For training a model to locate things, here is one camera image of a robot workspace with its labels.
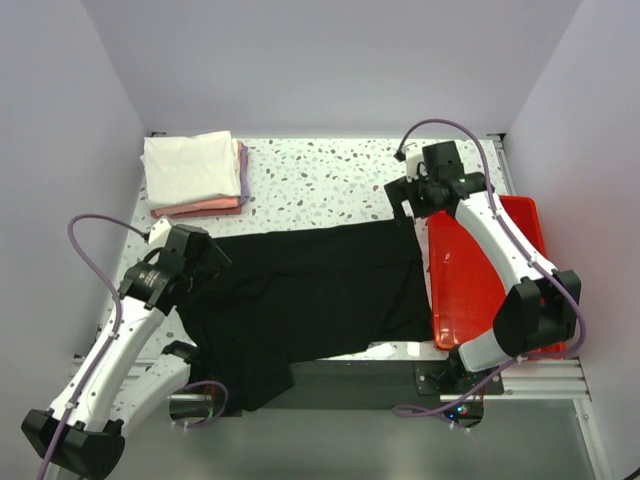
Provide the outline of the black t shirt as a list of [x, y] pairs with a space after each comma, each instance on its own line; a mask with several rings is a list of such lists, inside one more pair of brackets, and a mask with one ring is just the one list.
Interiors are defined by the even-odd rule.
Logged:
[[235, 408], [290, 389], [291, 365], [433, 337], [422, 251], [409, 218], [218, 238], [232, 260], [203, 267], [176, 310]]

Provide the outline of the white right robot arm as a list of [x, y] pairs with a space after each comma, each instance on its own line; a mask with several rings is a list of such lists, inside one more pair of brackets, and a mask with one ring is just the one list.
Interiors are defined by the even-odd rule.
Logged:
[[444, 212], [473, 238], [497, 273], [506, 294], [491, 326], [456, 346], [446, 360], [445, 379], [469, 392], [481, 372], [570, 340], [581, 316], [581, 281], [560, 271], [516, 226], [490, 181], [490, 172], [466, 172], [455, 142], [423, 147], [410, 157], [399, 148], [402, 177], [384, 190], [395, 217], [409, 207], [417, 218]]

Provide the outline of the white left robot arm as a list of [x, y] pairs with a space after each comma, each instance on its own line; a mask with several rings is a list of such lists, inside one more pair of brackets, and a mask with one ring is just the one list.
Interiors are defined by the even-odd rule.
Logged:
[[196, 392], [207, 380], [202, 355], [191, 341], [175, 340], [133, 382], [126, 380], [143, 347], [171, 311], [194, 289], [206, 259], [214, 270], [227, 255], [197, 227], [157, 221], [147, 255], [111, 289], [114, 310], [84, 362], [45, 410], [30, 410], [21, 430], [42, 459], [81, 479], [105, 479], [118, 464], [126, 438], [169, 395]]

